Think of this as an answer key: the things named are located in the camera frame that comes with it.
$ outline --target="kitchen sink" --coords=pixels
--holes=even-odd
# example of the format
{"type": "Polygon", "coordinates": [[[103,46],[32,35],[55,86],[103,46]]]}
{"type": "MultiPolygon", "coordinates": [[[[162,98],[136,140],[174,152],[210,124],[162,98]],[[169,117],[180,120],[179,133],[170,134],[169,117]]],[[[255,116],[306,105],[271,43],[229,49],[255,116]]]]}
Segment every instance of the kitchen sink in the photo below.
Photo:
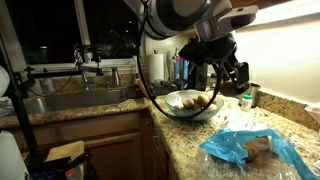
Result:
{"type": "Polygon", "coordinates": [[[127,90],[108,90],[39,97],[25,103],[28,114],[118,104],[127,100],[127,90]]]}

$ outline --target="window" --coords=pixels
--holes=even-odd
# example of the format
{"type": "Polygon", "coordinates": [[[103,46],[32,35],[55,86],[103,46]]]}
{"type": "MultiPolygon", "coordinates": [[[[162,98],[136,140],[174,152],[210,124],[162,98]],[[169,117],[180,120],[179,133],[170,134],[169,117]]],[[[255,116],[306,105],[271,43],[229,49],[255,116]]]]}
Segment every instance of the window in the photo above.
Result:
{"type": "MultiPolygon", "coordinates": [[[[27,65],[73,63],[82,44],[74,0],[5,0],[27,65]]],[[[83,0],[92,45],[107,47],[103,59],[131,58],[138,33],[136,16],[122,0],[83,0]]]]}

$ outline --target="granite countertop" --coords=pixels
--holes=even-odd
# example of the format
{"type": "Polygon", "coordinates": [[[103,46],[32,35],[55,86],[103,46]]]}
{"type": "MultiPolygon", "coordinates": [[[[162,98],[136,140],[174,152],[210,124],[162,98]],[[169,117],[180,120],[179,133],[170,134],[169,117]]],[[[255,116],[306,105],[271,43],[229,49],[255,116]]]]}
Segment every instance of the granite countertop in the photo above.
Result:
{"type": "MultiPolygon", "coordinates": [[[[180,179],[209,179],[208,174],[213,175],[215,179],[243,179],[239,168],[225,166],[225,162],[216,163],[217,166],[214,169],[217,170],[205,170],[205,173],[202,166],[203,157],[202,152],[199,151],[199,144],[222,128],[227,110],[239,109],[238,99],[224,98],[224,100],[225,104],[222,110],[215,117],[202,123],[174,121],[163,115],[152,105],[150,100],[145,98],[128,99],[115,105],[64,110],[46,114],[31,114],[29,115],[29,120],[32,125],[41,125],[148,108],[154,120],[155,129],[164,142],[180,179]]],[[[157,102],[164,110],[169,111],[164,97],[157,97],[157,102]]],[[[246,114],[251,115],[257,123],[276,128],[285,136],[290,137],[307,166],[313,172],[320,173],[318,169],[312,166],[312,163],[320,160],[320,140],[316,131],[258,107],[251,109],[246,114]]],[[[1,117],[1,128],[15,128],[18,126],[16,117],[1,117]]],[[[255,178],[257,177],[247,176],[245,179],[255,178]]],[[[272,176],[264,177],[264,179],[268,178],[275,179],[272,176]]]]}

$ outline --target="black cable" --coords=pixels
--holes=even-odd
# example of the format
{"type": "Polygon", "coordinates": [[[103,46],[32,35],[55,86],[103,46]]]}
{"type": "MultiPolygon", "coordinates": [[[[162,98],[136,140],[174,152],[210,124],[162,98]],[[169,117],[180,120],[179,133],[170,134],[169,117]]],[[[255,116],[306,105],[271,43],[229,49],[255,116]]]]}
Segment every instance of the black cable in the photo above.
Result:
{"type": "Polygon", "coordinates": [[[62,89],[64,89],[64,88],[67,86],[67,84],[70,82],[71,78],[73,77],[73,73],[74,73],[74,71],[76,70],[76,68],[77,68],[77,64],[75,64],[75,66],[74,66],[74,68],[73,68],[73,70],[72,70],[72,72],[71,72],[71,75],[69,76],[69,79],[67,80],[67,82],[66,82],[60,89],[58,89],[57,91],[55,91],[55,92],[53,92],[53,93],[51,93],[51,94],[48,94],[48,95],[38,94],[38,93],[32,91],[30,88],[28,88],[28,91],[30,91],[32,94],[34,94],[34,95],[36,95],[36,96],[40,96],[40,97],[53,96],[53,95],[57,94],[58,92],[62,91],[62,89]]]}
{"type": "Polygon", "coordinates": [[[147,94],[151,100],[151,102],[153,103],[153,105],[161,112],[163,113],[164,115],[166,115],[167,117],[171,118],[171,119],[174,119],[174,120],[189,120],[189,119],[192,119],[196,116],[198,116],[199,114],[201,114],[202,112],[204,112],[214,101],[214,99],[216,98],[217,94],[218,94],[218,90],[220,89],[220,85],[221,85],[221,81],[222,81],[222,66],[219,67],[218,69],[218,72],[216,72],[217,74],[217,86],[214,88],[214,93],[213,93],[213,96],[212,98],[210,99],[209,103],[203,108],[201,109],[200,111],[192,114],[192,115],[189,115],[189,116],[174,116],[174,115],[171,115],[171,114],[168,114],[166,113],[165,111],[163,111],[161,109],[161,107],[159,106],[159,104],[155,101],[155,97],[151,94],[151,91],[149,89],[149,87],[147,86],[146,84],[146,81],[143,77],[143,73],[142,73],[142,68],[141,68],[141,63],[140,63],[140,46],[141,46],[141,40],[142,40],[142,35],[143,35],[143,31],[144,31],[144,25],[148,19],[148,6],[147,6],[147,3],[148,1],[144,2],[143,5],[144,5],[144,19],[141,23],[141,26],[140,26],[140,30],[139,30],[139,36],[138,36],[138,43],[137,43],[137,63],[138,63],[138,69],[139,69],[139,73],[140,73],[140,78],[141,78],[141,81],[142,81],[142,84],[144,85],[146,91],[147,91],[147,94]]]}

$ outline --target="jar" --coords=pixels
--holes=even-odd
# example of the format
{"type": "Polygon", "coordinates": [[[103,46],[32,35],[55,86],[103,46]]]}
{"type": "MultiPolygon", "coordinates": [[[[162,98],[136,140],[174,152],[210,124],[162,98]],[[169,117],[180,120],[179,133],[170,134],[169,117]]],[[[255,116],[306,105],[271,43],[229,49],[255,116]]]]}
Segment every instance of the jar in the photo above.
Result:
{"type": "Polygon", "coordinates": [[[241,110],[249,111],[251,109],[252,96],[250,94],[245,94],[241,102],[241,110]]]}

